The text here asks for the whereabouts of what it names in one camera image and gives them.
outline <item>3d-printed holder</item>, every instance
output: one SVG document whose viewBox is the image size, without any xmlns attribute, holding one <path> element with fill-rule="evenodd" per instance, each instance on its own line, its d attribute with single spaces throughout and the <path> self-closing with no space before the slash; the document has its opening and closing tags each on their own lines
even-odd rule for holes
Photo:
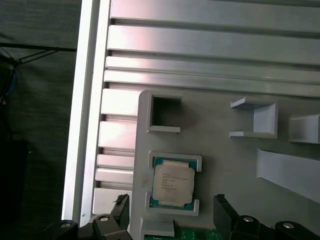
<svg viewBox="0 0 320 240">
<path fill-rule="evenodd" d="M 320 144 L 320 114 L 291 116 L 289 118 L 290 142 Z"/>
<path fill-rule="evenodd" d="M 258 149 L 256 177 L 320 203 L 320 161 Z"/>
<path fill-rule="evenodd" d="M 276 139 L 278 103 L 272 99 L 245 97 L 231 102 L 232 109 L 253 110 L 253 131 L 231 131 L 229 137 Z"/>
<path fill-rule="evenodd" d="M 169 92 L 152 92 L 148 94 L 146 131 L 180 133 L 179 126 L 167 125 L 166 111 L 176 111 L 181 105 L 182 95 Z"/>
</svg>

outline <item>gray plastic surface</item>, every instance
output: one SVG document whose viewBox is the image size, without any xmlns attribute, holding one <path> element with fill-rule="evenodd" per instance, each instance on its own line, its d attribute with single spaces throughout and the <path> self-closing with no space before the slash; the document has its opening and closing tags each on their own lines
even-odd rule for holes
<svg viewBox="0 0 320 240">
<path fill-rule="evenodd" d="M 272 99 L 245 97 L 231 102 L 231 108 L 253 110 L 251 131 L 231 131 L 230 137 L 276 139 L 278 131 L 278 104 Z"/>
<path fill-rule="evenodd" d="M 291 142 L 320 144 L 320 114 L 292 116 L 289 119 Z"/>
<path fill-rule="evenodd" d="M 290 220 L 320 234 L 320 204 L 262 178 L 257 178 L 257 149 L 319 158 L 319 147 L 289 142 L 289 116 L 319 112 L 318 99 L 272 96 L 278 102 L 278 138 L 229 138 L 229 132 L 253 125 L 252 112 L 230 108 L 243 98 L 239 93 L 176 89 L 182 94 L 182 111 L 168 118 L 181 120 L 181 133 L 146 131 L 149 92 L 139 97 L 134 157 L 130 234 L 143 239 L 141 219 L 169 221 L 184 227 L 214 228 L 213 197 L 225 197 L 240 215 L 250 215 L 272 226 Z M 264 99 L 265 95 L 246 94 Z M 195 177 L 194 198 L 199 199 L 198 216 L 150 213 L 145 210 L 146 193 L 152 190 L 153 170 L 148 168 L 152 152 L 201 155 L 202 171 Z"/>
<path fill-rule="evenodd" d="M 320 203 L 320 161 L 258 149 L 256 177 Z"/>
</svg>

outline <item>gray 3d-printed tray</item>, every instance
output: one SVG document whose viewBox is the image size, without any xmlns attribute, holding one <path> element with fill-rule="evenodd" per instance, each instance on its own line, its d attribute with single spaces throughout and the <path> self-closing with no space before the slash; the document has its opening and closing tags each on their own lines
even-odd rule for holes
<svg viewBox="0 0 320 240">
<path fill-rule="evenodd" d="M 153 96 L 166 98 L 166 95 L 168 99 L 157 99 L 153 103 Z M 231 102 L 244 97 L 277 102 L 277 138 L 229 138 L 230 132 L 253 131 L 253 112 L 231 108 Z M 258 149 L 319 159 L 318 145 L 290 142 L 288 132 L 290 116 L 319 112 L 320 100 L 315 98 L 194 89 L 178 89 L 173 93 L 142 92 L 130 220 L 133 239 L 142 240 L 146 234 L 172 236 L 173 220 L 184 227 L 214 228 L 213 197 L 216 194 L 225 194 L 240 215 L 251 215 L 267 226 L 289 220 L 319 234 L 319 203 L 257 178 Z M 167 127 L 180 128 L 180 133 Z M 194 180 L 194 199 L 199 200 L 197 216 L 176 214 L 167 209 L 163 212 L 148 210 L 154 176 L 151 153 L 202 156 L 202 171 L 196 172 Z"/>
</svg>

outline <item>white plastic block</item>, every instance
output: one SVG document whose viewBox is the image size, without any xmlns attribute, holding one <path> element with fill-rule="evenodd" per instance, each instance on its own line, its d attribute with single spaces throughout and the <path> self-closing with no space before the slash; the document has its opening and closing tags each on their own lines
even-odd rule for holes
<svg viewBox="0 0 320 240">
<path fill-rule="evenodd" d="M 320 203 L 320 161 L 258 149 L 256 177 Z"/>
<path fill-rule="evenodd" d="M 320 114 L 289 118 L 290 142 L 320 144 Z"/>
</svg>

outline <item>metal frame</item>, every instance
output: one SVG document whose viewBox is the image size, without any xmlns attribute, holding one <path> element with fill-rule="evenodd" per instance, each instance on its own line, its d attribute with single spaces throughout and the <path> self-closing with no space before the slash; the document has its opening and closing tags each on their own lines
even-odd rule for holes
<svg viewBox="0 0 320 240">
<path fill-rule="evenodd" d="M 94 67 L 91 87 L 90 110 L 88 119 L 88 131 L 86 153 L 84 163 L 83 191 L 81 203 L 80 226 L 85 225 L 91 218 L 93 210 L 93 197 L 95 187 L 96 160 L 98 153 L 98 130 L 101 118 L 101 99 L 103 79 L 105 73 L 106 47 L 110 22 L 110 0 L 100 1 L 98 26 L 94 55 Z"/>
<path fill-rule="evenodd" d="M 100 2 L 82 1 L 61 218 L 80 220 L 88 112 Z"/>
</svg>

